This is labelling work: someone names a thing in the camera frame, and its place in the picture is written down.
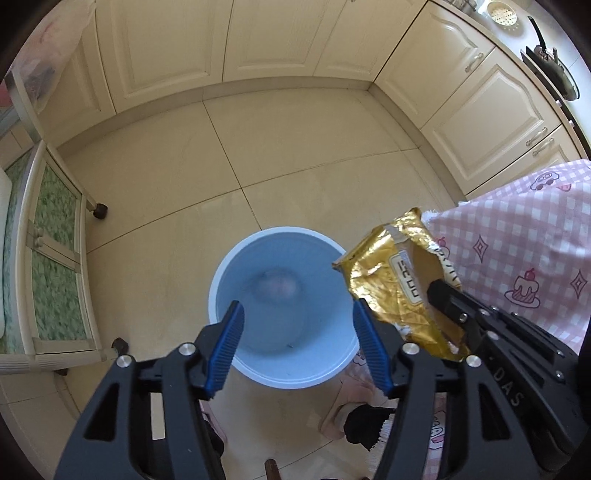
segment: black pan handle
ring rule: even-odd
[[[531,24],[535,28],[535,32],[538,34],[538,40],[540,41],[540,47],[542,47],[542,49],[544,50],[544,53],[546,53],[546,42],[544,41],[544,37],[542,37],[542,32],[540,31],[538,24],[535,22],[533,17],[527,17],[527,18],[530,19]]]

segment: wooden stick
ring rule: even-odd
[[[269,458],[265,462],[265,473],[267,474],[267,480],[281,480],[281,475],[277,468],[277,462],[272,458]]]

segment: caster wheel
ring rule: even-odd
[[[92,214],[99,220],[104,220],[107,216],[108,209],[109,208],[104,203],[97,203],[96,208],[93,210]]]
[[[129,352],[129,344],[121,337],[117,337],[113,340],[111,348],[114,348],[117,352],[117,356],[126,355]]]

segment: gold packaging bag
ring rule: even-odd
[[[415,208],[374,228],[333,266],[356,299],[365,299],[376,317],[392,323],[408,342],[430,354],[459,361],[469,354],[464,330],[427,302],[427,288],[443,278],[460,281]]]

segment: silver handle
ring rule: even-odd
[[[537,157],[538,155],[540,155],[540,152],[545,149],[546,147],[550,146],[551,144],[554,143],[554,137],[550,137],[548,140],[546,140],[544,143],[542,143],[538,148],[536,148],[531,154],[534,157]]]
[[[468,66],[466,67],[466,73],[469,73],[470,70],[472,70],[472,66],[478,61],[478,60],[482,60],[484,58],[484,54],[482,52],[480,52],[478,55],[474,56],[473,59],[471,59],[470,63],[468,64]]]
[[[548,127],[544,127],[542,130],[537,132],[533,137],[531,137],[525,144],[529,147],[533,142],[539,139],[542,135],[548,133]]]

